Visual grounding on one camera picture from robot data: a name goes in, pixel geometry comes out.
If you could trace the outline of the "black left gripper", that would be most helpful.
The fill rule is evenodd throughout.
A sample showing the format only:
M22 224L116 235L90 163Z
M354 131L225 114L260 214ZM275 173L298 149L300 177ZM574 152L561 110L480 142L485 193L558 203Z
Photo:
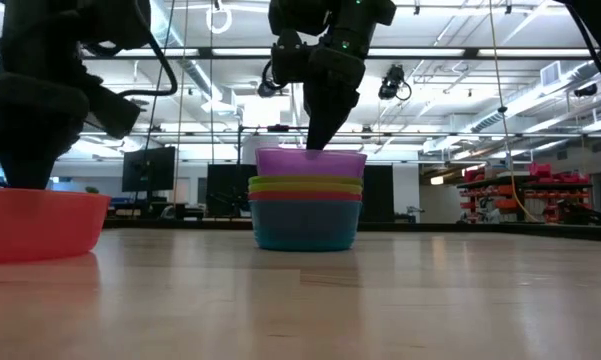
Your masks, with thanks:
M78 88L0 73L0 163L8 186L45 189L56 160L79 140L89 112Z

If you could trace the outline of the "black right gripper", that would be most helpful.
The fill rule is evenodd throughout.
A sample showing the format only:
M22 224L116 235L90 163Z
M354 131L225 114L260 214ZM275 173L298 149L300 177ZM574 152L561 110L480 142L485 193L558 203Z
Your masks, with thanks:
M307 148L323 150L357 105L364 59L324 44L308 47L305 110Z

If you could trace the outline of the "purple plastic bowl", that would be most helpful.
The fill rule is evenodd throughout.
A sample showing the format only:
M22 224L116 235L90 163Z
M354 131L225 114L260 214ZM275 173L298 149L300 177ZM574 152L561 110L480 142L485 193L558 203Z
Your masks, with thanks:
M341 150L260 148L255 151L261 176L330 175L360 178L367 156Z

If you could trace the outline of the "coral red plastic bowl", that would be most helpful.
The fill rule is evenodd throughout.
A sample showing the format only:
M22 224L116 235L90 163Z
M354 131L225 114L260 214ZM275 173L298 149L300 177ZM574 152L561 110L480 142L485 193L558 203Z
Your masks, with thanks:
M91 251L109 203L100 194L0 188L0 263Z

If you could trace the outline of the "orange plastic bowl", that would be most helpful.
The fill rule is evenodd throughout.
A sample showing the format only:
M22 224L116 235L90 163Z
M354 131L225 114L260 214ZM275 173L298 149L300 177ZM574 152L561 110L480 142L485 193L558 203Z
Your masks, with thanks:
M249 200L320 200L320 201L361 201L360 194L346 192L253 192L248 195Z

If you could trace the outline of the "yellow plastic bowl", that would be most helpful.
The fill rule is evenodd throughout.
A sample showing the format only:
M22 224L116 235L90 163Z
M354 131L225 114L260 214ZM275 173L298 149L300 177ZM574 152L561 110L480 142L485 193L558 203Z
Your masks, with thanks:
M360 185L341 183L315 183L315 182L280 182L260 183L248 186L252 193L281 191L281 192L343 192L360 195L363 188Z

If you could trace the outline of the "black partition panel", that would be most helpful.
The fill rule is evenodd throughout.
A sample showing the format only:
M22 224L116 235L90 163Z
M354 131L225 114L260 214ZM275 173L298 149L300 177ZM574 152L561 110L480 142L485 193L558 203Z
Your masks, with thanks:
M393 167L367 165L363 176L361 222L394 221Z
M239 218L250 211L249 179L255 165L212 164L207 167L206 209L212 218Z

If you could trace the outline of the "blue plastic bowl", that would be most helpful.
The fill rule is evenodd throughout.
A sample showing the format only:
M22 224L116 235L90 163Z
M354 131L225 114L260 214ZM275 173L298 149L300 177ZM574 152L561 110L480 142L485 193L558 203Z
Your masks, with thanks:
M251 200L253 231L262 249L343 251L352 247L362 203L338 200Z

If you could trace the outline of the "black computer monitor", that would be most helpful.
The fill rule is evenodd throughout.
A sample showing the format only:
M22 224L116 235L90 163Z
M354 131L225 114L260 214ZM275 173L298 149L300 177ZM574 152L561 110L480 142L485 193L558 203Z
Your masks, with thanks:
M126 152L123 158L122 191L172 190L175 157L175 147Z

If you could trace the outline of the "black shelf cart with bins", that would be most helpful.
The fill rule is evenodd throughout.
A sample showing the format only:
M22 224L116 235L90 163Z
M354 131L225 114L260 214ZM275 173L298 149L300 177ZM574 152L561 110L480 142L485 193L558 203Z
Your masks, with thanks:
M503 163L470 167L457 186L465 224L586 223L593 185L587 175L555 173L549 164L532 163L511 171Z

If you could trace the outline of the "black overhead frame rail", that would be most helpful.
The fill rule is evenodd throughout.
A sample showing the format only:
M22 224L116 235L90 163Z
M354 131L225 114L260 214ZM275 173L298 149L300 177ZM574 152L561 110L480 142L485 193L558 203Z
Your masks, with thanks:
M319 45L270 45L268 47L171 47L161 51L170 60L175 59L266 59L273 53L310 53ZM150 48L121 50L114 55L92 53L86 48L70 52L73 57L82 59L156 59ZM364 53L369 60L382 59L501 59L520 60L583 60L589 59L587 48L564 47L370 47Z
M125 136L152 136L152 137L176 137L178 135L184 137L230 137L238 135L262 135L262 136L290 136L290 137L308 137L308 132L290 129L286 132L268 132L267 129L248 128L245 131L185 131L185 132L132 132ZM337 132L334 137L342 138L444 138L444 137L461 137L461 138L493 138L493 137L512 137L512 138L546 138L546 139L569 139L569 138L601 138L601 132L571 132L571 133L471 133L471 132Z

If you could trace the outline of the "black table border frame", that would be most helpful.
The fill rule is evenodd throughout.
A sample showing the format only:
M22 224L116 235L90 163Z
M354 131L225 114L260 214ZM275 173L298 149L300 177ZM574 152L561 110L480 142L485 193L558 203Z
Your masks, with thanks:
M104 229L168 229L247 231L250 222L244 221L184 221L106 219ZM361 232L432 232L432 233L504 233L552 238L567 238L601 242L601 226L541 225L529 223L504 224L436 224L436 223L372 223L360 222Z

